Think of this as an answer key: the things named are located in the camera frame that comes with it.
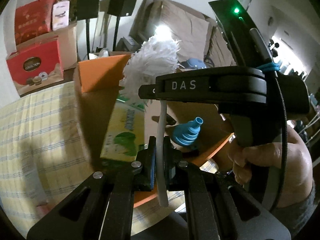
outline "white feather duster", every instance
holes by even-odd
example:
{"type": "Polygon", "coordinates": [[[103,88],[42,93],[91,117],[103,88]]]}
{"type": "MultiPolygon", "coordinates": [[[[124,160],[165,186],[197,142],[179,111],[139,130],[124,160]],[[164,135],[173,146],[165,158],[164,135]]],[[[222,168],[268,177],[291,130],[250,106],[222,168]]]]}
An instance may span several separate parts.
{"type": "Polygon", "coordinates": [[[124,78],[119,81],[119,86],[124,87],[120,94],[129,99],[127,104],[147,103],[139,98],[139,87],[155,84],[157,76],[174,73],[178,67],[178,50],[178,42],[163,32],[143,43],[139,52],[129,59],[123,70],[124,78]]]}

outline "red gift box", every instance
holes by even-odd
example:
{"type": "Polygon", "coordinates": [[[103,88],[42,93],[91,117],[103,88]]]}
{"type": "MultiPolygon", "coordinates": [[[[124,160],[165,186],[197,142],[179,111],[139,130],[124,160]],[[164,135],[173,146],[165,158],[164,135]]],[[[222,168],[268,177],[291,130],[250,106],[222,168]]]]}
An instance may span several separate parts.
{"type": "Polygon", "coordinates": [[[57,38],[13,53],[7,65],[19,95],[63,80],[57,38]]]}
{"type": "Polygon", "coordinates": [[[16,45],[51,31],[52,6],[57,0],[36,0],[16,9],[16,45]]]}

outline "human hand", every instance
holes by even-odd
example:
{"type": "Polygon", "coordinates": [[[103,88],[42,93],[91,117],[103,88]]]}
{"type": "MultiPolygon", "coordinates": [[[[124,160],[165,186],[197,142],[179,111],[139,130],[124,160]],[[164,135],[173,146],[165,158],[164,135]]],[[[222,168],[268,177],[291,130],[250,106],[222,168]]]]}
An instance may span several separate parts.
{"type": "MultiPolygon", "coordinates": [[[[243,185],[251,179],[250,163],[256,166],[281,168],[282,144],[268,143],[254,147],[240,147],[234,139],[228,153],[233,161],[236,181],[243,185]]],[[[277,207],[286,207],[305,200],[312,189],[312,160],[297,132],[288,126],[288,155],[284,186],[277,207]]]]}

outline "speaker stand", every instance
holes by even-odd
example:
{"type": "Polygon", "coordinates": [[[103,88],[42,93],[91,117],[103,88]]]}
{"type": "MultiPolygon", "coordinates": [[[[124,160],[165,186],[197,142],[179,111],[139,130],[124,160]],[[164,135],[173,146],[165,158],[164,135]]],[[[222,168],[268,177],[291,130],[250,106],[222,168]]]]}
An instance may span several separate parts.
{"type": "Polygon", "coordinates": [[[118,36],[118,28],[120,23],[120,16],[117,16],[116,28],[115,28],[115,36],[113,38],[113,48],[112,51],[116,50],[117,36],[118,36]]]}
{"type": "Polygon", "coordinates": [[[90,19],[85,20],[85,34],[86,34],[86,41],[87,41],[87,59],[89,60],[89,53],[90,53],[90,19]]]}

